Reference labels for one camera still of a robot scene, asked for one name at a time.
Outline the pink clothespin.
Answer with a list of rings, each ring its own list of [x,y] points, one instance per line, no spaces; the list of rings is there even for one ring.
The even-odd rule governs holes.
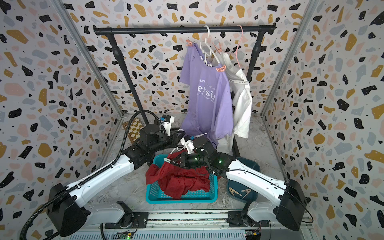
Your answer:
[[[226,69],[227,69],[227,66],[226,66],[226,65],[223,65],[223,66],[221,66],[221,67],[216,68],[217,72],[221,72],[221,73],[222,73],[222,72],[225,72]]]
[[[194,43],[191,42],[190,40],[186,40],[186,47],[193,47]]]

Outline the purple garment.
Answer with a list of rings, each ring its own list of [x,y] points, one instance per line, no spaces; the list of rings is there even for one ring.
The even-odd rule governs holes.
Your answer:
[[[189,85],[188,112],[181,128],[190,136],[205,134],[218,140],[233,133],[233,109],[229,80],[221,65],[209,67],[203,62],[198,44],[188,47],[180,82]]]

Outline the white printed t-shirt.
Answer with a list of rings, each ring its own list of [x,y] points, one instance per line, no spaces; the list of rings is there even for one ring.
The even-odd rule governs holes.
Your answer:
[[[232,150],[234,137],[248,138],[250,129],[250,120],[252,113],[252,96],[250,84],[246,74],[241,68],[235,66],[230,56],[221,52],[218,58],[226,66],[225,73],[230,83],[230,92],[234,93],[232,105],[235,108],[233,112],[233,132],[218,140],[217,150],[229,154]]]

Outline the pink wire hanger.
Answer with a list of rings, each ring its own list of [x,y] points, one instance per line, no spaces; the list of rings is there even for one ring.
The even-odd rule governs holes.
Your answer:
[[[235,51],[235,58],[236,58],[238,67],[239,67],[239,69],[241,70],[242,67],[241,67],[241,65],[240,65],[240,61],[239,61],[239,58],[238,58],[238,52],[239,52],[240,43],[242,42],[242,39],[243,39],[243,36],[244,36],[244,30],[243,30],[243,27],[242,27],[241,25],[237,25],[237,27],[239,27],[240,30],[241,30],[241,37],[240,37],[240,39],[238,40],[238,45],[237,45],[237,47],[236,47],[236,51]]]

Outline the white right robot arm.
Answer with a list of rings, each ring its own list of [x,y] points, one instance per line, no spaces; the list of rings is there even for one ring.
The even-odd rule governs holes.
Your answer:
[[[205,167],[206,170],[227,180],[240,183],[264,196],[268,202],[248,204],[245,208],[245,223],[249,220],[278,221],[292,231],[299,231],[306,209],[306,198],[300,184],[295,180],[284,182],[268,177],[243,164],[239,159],[218,152],[205,137],[192,141],[192,147],[167,163],[183,169]]]

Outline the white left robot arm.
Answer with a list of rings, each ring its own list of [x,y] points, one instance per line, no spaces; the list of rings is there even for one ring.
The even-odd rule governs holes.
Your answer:
[[[53,203],[48,206],[47,215],[58,234],[67,237],[89,225],[132,227],[133,211],[124,202],[91,206],[89,201],[116,180],[152,161],[156,152],[177,147],[184,135],[184,131],[164,133],[161,126],[146,125],[140,130],[140,137],[119,153],[116,160],[68,186],[52,187],[49,199]]]

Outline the white plastic hangers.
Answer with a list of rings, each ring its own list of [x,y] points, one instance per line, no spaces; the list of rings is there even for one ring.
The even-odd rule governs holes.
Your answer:
[[[208,38],[210,37],[211,30],[209,26],[204,25],[204,27],[207,29],[207,36],[204,38],[203,41],[199,42],[199,48],[201,49],[202,53],[204,54],[203,62],[208,67],[213,67],[212,63],[208,61],[208,56],[213,56],[214,59],[220,63],[220,60],[218,59],[217,55],[215,54],[214,50],[211,48],[211,46],[208,43]]]

